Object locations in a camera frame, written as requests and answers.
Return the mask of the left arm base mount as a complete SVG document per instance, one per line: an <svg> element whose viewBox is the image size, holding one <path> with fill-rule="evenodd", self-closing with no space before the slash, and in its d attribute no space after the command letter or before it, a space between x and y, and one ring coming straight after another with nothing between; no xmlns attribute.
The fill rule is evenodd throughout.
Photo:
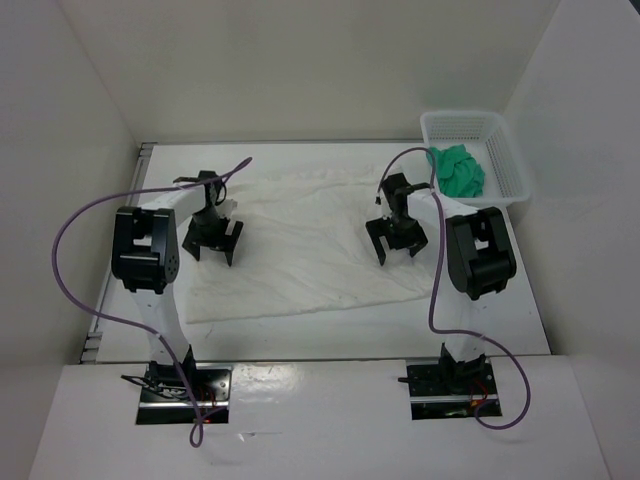
<svg viewBox="0 0 640 480"><path fill-rule="evenodd" d="M204 424L227 424L232 380L230 368L205 367L190 372L191 389ZM193 424L193 402L179 376L171 368L152 365L142 376L121 379L140 388L137 425Z"/></svg>

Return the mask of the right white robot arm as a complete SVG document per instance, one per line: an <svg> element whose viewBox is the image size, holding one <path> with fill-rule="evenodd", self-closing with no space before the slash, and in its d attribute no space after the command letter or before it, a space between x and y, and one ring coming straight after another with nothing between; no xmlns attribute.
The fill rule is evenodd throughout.
<svg viewBox="0 0 640 480"><path fill-rule="evenodd" d="M473 321L477 306L503 291L517 270L503 214L439 195L428 183L411 184L402 173L380 182L376 203L386 211L365 228L381 265L388 249L410 257L421 252L428 245L425 225L439 234L427 322L444 342L434 378L422 387L467 393L486 372L485 336Z"/></svg>

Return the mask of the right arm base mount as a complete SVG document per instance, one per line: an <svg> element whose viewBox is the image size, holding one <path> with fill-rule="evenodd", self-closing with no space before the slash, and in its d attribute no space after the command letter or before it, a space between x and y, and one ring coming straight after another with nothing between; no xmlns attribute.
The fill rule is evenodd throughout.
<svg viewBox="0 0 640 480"><path fill-rule="evenodd" d="M444 420L501 417L493 368L482 354L470 362L455 362L445 348L437 359L410 361L397 381L407 387L411 417Z"/></svg>

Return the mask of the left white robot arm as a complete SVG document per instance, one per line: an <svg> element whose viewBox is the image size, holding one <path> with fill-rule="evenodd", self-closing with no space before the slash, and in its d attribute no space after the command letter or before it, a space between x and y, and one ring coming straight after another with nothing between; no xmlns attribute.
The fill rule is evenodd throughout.
<svg viewBox="0 0 640 480"><path fill-rule="evenodd" d="M164 387L183 400L197 391L200 374L174 296L180 253L198 261L201 251L208 249L222 253L231 265L243 223L219 211L231 203L226 200L226 181L216 172L202 170L176 183L176 191L152 202L117 210L111 270L132 294L143 325L153 330L148 334L151 362L143 384Z"/></svg>

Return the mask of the white tank top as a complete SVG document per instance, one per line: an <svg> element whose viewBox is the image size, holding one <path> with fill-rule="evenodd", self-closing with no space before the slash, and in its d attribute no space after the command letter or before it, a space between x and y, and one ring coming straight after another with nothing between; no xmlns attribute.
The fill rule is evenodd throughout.
<svg viewBox="0 0 640 480"><path fill-rule="evenodd" d="M381 168L323 168L232 182L243 222L231 262L181 258L176 294L187 324L294 316L423 299L433 268L421 251L380 262L365 229L381 216Z"/></svg>

